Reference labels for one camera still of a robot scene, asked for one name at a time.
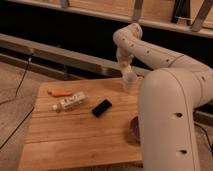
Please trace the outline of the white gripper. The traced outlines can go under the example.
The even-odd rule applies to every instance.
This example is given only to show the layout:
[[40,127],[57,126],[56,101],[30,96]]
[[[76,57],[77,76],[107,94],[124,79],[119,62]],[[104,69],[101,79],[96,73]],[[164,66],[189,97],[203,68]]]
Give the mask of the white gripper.
[[131,67],[134,56],[131,53],[123,50],[122,48],[118,48],[116,51],[116,58],[121,70],[123,81],[125,83],[135,82],[137,79],[137,75],[133,72]]

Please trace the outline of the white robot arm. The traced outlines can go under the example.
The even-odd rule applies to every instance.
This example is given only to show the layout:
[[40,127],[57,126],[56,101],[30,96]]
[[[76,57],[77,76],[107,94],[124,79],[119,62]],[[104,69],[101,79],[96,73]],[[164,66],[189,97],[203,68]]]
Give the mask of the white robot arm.
[[113,41],[126,90],[136,81],[133,58],[152,69],[138,94],[144,171],[200,171],[193,112],[213,100],[213,69],[143,41],[137,23],[117,30]]

